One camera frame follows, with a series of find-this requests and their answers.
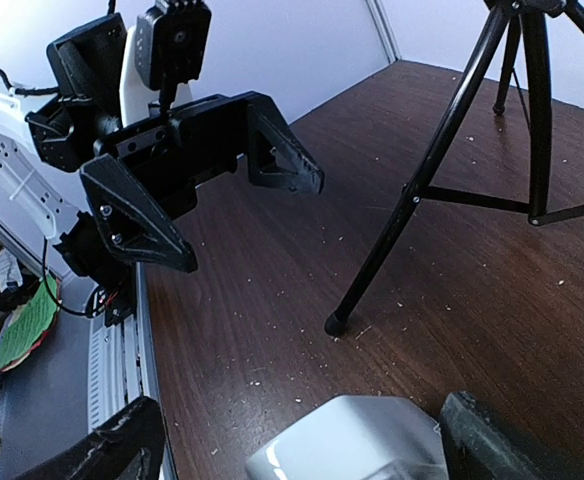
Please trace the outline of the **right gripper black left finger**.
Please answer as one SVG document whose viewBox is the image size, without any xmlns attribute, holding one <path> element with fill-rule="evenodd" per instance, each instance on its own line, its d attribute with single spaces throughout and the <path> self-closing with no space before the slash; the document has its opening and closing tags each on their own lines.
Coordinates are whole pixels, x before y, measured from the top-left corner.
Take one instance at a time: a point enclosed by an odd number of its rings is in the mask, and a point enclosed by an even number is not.
<svg viewBox="0 0 584 480">
<path fill-rule="evenodd" d="M 21 479 L 157 479 L 166 434 L 159 403 L 140 396 Z"/>
</svg>

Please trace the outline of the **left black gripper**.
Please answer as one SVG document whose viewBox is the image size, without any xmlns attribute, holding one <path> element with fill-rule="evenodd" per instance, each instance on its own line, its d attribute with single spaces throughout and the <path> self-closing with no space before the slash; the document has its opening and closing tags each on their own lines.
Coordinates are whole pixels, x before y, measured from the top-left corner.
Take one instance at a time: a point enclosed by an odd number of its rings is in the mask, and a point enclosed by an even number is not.
<svg viewBox="0 0 584 480">
<path fill-rule="evenodd" d="M 271 97 L 215 94 L 95 142 L 79 169 L 107 250 L 124 263 L 192 273 L 193 247 L 175 220 L 196 208 L 199 185 L 234 173 L 247 156 L 252 185 L 318 195 L 325 174 Z"/>
</svg>

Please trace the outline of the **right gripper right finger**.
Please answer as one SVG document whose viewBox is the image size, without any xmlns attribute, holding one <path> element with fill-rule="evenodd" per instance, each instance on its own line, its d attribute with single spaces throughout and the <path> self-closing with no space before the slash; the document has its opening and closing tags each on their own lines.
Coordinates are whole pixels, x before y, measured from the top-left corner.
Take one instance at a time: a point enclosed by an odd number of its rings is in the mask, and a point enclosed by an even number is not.
<svg viewBox="0 0 584 480">
<path fill-rule="evenodd" d="M 584 479 L 584 464 L 553 450 L 467 391 L 449 394 L 439 425 L 451 479 Z"/>
</svg>

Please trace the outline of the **grey metronome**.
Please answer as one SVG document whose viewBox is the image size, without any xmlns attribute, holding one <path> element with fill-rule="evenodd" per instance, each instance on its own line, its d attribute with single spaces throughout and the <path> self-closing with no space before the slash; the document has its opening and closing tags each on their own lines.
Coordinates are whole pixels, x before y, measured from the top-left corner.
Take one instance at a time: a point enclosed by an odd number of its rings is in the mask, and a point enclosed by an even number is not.
<svg viewBox="0 0 584 480">
<path fill-rule="evenodd" d="M 249 479 L 447 479 L 438 422 L 402 397 L 341 395 L 276 435 Z"/>
</svg>

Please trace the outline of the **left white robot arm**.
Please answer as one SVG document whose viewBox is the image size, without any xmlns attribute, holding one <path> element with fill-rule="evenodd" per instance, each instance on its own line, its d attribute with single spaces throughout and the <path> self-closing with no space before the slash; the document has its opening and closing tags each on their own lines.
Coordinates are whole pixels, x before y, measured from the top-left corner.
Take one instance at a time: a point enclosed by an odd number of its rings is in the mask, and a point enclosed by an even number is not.
<svg viewBox="0 0 584 480">
<path fill-rule="evenodd" d="M 111 288 L 139 262 L 196 270 L 174 222 L 240 161 L 255 186 L 323 189 L 269 96 L 190 96 L 210 23 L 201 1 L 158 1 L 133 28 L 109 11 L 48 45 L 54 87 L 0 69 L 0 186 L 76 274 Z"/>
</svg>

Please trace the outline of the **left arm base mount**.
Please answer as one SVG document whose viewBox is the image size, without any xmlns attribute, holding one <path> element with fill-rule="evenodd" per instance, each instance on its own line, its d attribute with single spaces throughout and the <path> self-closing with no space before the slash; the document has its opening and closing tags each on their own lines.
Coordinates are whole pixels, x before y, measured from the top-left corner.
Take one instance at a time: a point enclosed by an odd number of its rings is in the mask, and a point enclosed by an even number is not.
<svg viewBox="0 0 584 480">
<path fill-rule="evenodd" d="M 97 286 L 90 296 L 85 308 L 89 318 L 104 316 L 104 325 L 118 325 L 136 312 L 136 293 L 132 287 L 120 287 L 108 292 Z"/>
</svg>

